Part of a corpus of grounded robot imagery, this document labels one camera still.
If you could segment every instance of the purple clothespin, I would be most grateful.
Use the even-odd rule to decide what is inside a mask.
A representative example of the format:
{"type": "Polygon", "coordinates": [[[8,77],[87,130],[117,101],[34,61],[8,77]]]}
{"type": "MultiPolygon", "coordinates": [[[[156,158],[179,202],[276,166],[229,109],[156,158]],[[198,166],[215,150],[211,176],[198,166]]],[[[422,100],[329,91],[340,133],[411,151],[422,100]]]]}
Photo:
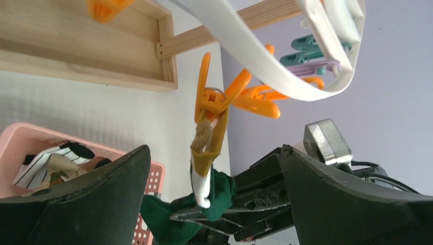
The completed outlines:
{"type": "Polygon", "coordinates": [[[297,77],[311,77],[325,74],[325,68],[328,71],[333,71],[332,69],[334,66],[336,66],[337,69],[340,69],[340,62],[338,60],[312,61],[299,65],[287,66],[287,70],[297,77]]]}

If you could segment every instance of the dark green fabric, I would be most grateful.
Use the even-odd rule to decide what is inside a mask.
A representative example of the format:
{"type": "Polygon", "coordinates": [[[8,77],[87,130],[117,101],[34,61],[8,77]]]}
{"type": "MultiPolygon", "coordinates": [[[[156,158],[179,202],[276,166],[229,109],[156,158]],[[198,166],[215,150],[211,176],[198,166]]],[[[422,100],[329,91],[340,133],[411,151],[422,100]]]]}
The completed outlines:
{"type": "MultiPolygon", "coordinates": [[[[231,207],[232,197],[236,194],[236,184],[233,178],[214,169],[211,171],[210,181],[211,205],[208,209],[202,209],[202,212],[210,221],[215,221],[231,207]]],[[[140,214],[159,245],[185,245],[200,230],[201,226],[170,220],[170,215],[195,204],[196,199],[193,193],[176,205],[163,202],[151,195],[145,195],[141,203],[140,214]]]]}

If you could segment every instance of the laundry basket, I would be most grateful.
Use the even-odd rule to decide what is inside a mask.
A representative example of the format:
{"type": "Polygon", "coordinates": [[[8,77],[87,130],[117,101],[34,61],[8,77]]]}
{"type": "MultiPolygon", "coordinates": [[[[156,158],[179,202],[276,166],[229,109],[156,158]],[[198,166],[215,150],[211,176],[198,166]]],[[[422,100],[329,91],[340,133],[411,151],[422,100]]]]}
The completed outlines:
{"type": "MultiPolygon", "coordinates": [[[[28,192],[28,190],[12,185],[12,181],[24,162],[26,155],[35,155],[42,150],[61,145],[67,141],[80,143],[95,153],[96,157],[83,165],[83,168],[87,170],[94,169],[97,162],[103,158],[114,161],[125,154],[122,151],[35,125],[22,122],[12,124],[0,136],[0,198],[28,192]]],[[[164,166],[161,163],[152,161],[145,194],[160,197],[164,177],[164,166]]],[[[141,215],[139,215],[132,243],[136,245],[150,245],[152,244],[152,240],[152,234],[147,229],[141,215]]]]}

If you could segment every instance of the black cable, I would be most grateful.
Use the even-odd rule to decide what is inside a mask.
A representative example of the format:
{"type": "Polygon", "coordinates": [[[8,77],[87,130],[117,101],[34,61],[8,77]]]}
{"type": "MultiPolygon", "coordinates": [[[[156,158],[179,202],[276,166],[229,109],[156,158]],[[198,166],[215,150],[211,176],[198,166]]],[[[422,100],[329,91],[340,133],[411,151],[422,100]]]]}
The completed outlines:
{"type": "Polygon", "coordinates": [[[379,166],[378,164],[372,163],[372,162],[358,162],[358,161],[351,161],[351,165],[352,166],[369,166],[369,167],[379,166]]]}
{"type": "Polygon", "coordinates": [[[365,173],[365,174],[366,174],[367,180],[382,181],[382,182],[390,184],[390,185],[392,185],[392,186],[394,186],[400,190],[419,194],[419,192],[417,192],[416,190],[414,190],[414,189],[410,188],[409,186],[401,183],[400,181],[395,180],[393,178],[390,178],[388,176],[383,176],[383,175],[379,175],[379,174],[375,174],[375,173],[365,173]]]}

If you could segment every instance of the wooden frame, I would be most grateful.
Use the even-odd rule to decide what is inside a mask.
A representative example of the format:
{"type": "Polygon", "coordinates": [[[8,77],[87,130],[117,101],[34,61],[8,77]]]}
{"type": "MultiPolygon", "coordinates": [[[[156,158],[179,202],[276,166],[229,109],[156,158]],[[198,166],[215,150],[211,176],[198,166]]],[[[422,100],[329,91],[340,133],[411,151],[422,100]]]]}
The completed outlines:
{"type": "MultiPolygon", "coordinates": [[[[93,21],[80,1],[1,1],[0,69],[172,91],[175,55],[216,42],[204,26],[174,36],[171,11],[153,0],[136,0],[107,24],[93,21]]],[[[295,0],[265,0],[238,13],[252,30],[301,14],[295,0]]]]}

